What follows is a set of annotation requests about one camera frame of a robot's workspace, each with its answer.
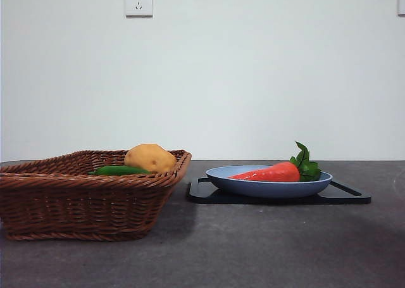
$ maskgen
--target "basket rim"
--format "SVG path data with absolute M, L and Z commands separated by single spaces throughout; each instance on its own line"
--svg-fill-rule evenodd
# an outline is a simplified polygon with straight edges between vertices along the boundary
M 27 166 L 33 166 L 35 164 L 39 163 L 48 163 L 52 162 L 54 160 L 60 159 L 60 158 L 67 158 L 73 155 L 77 154 L 85 154 L 85 153 L 124 153 L 127 152 L 128 150 L 81 150 L 81 151 L 75 151 L 69 154 L 64 154 L 61 156 L 55 156 L 51 158 L 46 158 L 43 160 L 33 160 L 33 161 L 28 161 L 24 163 L 20 163 L 18 165 L 10 165 L 10 166 L 2 166 L 0 168 L 0 179 L 3 178 L 18 178 L 18 179 L 53 179 L 53 180 L 82 180 L 86 182 L 102 182 L 102 183 L 108 183 L 108 182 L 129 182 L 132 180 L 145 180 L 145 181 L 150 181 L 150 180 L 156 180 L 158 181 L 159 179 L 162 178 L 167 178 L 167 177 L 172 177 L 172 176 L 177 176 L 177 172 L 179 172 L 183 167 L 186 162 L 186 159 L 189 157 L 191 159 L 191 154 L 183 149 L 178 149 L 178 150 L 168 150 L 168 152 L 174 153 L 180 153 L 181 156 L 177 160 L 175 166 L 169 171 L 165 173 L 151 173 L 151 174 L 145 174 L 145 173 L 140 173 L 140 174 L 130 174 L 130 175 L 72 175 L 72 174 L 65 174 L 65 173 L 34 173 L 34 172 L 8 172 L 11 169 L 18 169 L 21 167 L 27 167 Z

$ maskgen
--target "white wall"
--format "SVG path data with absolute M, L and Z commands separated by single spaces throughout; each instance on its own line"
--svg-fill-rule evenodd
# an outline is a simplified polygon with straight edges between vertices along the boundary
M 1 160 L 405 159 L 396 0 L 1 0 Z

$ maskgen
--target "green leaves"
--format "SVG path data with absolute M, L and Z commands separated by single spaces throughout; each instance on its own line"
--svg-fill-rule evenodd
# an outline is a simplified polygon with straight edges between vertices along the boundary
M 298 168 L 300 174 L 300 182 L 312 182 L 314 180 L 319 180 L 321 176 L 321 170 L 318 168 L 318 163 L 314 161 L 309 161 L 309 151 L 300 142 L 296 141 L 298 148 L 301 152 L 298 153 L 297 157 L 291 156 L 290 162 L 295 164 Z

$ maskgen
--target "green chili pepper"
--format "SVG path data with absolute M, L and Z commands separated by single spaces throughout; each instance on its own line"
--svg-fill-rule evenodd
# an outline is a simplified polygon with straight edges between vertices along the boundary
M 151 172 L 136 168 L 133 166 L 102 166 L 93 172 L 89 172 L 89 175 L 131 175 L 131 174 L 150 174 Z

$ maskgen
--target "potato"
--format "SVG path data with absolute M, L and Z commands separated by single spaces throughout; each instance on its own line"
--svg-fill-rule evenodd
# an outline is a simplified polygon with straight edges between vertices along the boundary
M 140 144 L 129 150 L 124 158 L 127 166 L 157 173 L 169 172 L 176 162 L 174 155 L 157 144 Z

